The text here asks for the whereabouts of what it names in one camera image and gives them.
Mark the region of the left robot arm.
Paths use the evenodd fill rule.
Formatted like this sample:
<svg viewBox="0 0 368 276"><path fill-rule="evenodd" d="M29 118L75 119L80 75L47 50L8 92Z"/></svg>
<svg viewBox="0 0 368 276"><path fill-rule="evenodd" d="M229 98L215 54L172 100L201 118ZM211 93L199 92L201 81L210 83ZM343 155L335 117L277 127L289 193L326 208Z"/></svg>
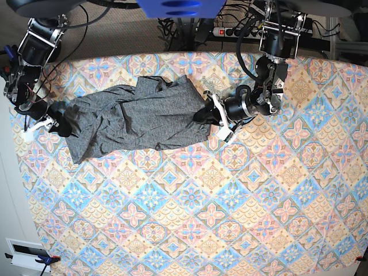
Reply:
<svg viewBox="0 0 368 276"><path fill-rule="evenodd" d="M236 132L256 116L276 115L282 107L283 87L288 74L286 61L297 53L305 20L305 13L285 20L281 16L279 2L267 1L264 15L250 19L241 28L236 42L237 60L242 70L255 82L254 87L240 85L235 95L226 99L209 94L205 107L194 115L194 122L218 126L217 137L231 143ZM241 44L244 36L249 35L254 27L260 29L259 49L264 54L257 60L255 72L252 73L242 58Z"/></svg>

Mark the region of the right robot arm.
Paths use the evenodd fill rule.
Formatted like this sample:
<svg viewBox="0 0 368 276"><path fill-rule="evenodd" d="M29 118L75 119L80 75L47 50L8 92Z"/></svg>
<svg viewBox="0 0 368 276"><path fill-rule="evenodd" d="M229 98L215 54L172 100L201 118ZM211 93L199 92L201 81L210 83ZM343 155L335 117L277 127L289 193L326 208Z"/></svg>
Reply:
<svg viewBox="0 0 368 276"><path fill-rule="evenodd" d="M68 19L62 15L42 23L49 26L42 26L31 18L20 45L5 47L10 65L1 68L1 77L6 82L4 96L17 113L36 121L33 127L25 127L24 134L28 139L41 127L49 133L56 132L60 137L69 137L72 128L61 112L52 110L49 103L33 91L45 65L59 54L64 35L61 27L68 25Z"/></svg>

